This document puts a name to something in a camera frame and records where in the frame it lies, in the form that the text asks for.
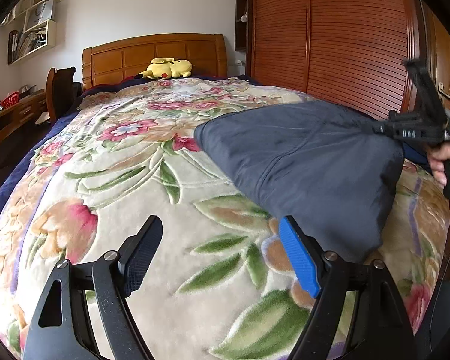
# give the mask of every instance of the pikachu plush toy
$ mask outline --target pikachu plush toy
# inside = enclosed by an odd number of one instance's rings
[[[142,77],[156,80],[177,79],[191,76],[191,70],[192,64],[186,59],[155,58],[151,60],[151,65],[147,70],[138,76],[142,75]]]

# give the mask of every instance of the blue gripper pad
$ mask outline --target blue gripper pad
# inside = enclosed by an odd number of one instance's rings
[[[317,298],[320,293],[317,268],[287,218],[282,218],[280,221],[278,233],[283,248],[295,270],[300,286],[303,290],[307,291],[312,298]]]

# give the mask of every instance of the bedspread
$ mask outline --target bedspread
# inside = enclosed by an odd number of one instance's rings
[[[296,281],[277,219],[239,194],[200,151],[193,131],[228,112],[301,101],[314,99],[240,79],[197,78],[85,98],[72,123],[36,150],[0,216],[2,341],[21,356],[59,259],[94,261],[157,215],[163,240],[127,301],[154,357],[286,358],[313,299]],[[406,161],[383,245],[368,260],[387,263],[415,332],[437,281],[448,224],[439,187]],[[94,292],[87,299],[101,353],[113,358]],[[351,294],[330,358],[343,348],[352,309]]]

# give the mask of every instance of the metal screw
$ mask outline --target metal screw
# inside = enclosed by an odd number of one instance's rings
[[[334,251],[326,251],[324,256],[327,261],[335,261],[338,258],[338,255]]]
[[[385,268],[385,263],[381,259],[376,259],[373,262],[373,266],[377,269],[383,269]]]
[[[116,257],[117,253],[114,250],[108,251],[107,253],[105,253],[105,256],[103,256],[106,261],[113,261],[114,259],[116,259]]]
[[[68,261],[66,259],[62,259],[59,262],[56,263],[56,267],[58,269],[65,268],[68,265]]]

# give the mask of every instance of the finger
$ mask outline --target finger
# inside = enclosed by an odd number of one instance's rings
[[[440,147],[431,149],[428,156],[438,161],[450,160],[450,143],[447,142]]]
[[[428,158],[428,164],[430,165],[430,168],[432,170],[436,170],[439,172],[444,172],[445,171],[445,165],[443,164],[443,161],[439,161],[436,160],[433,157],[429,157]]]
[[[437,180],[444,187],[447,185],[447,176],[445,176],[445,173],[435,171],[433,172],[433,177],[435,177],[435,180]]]

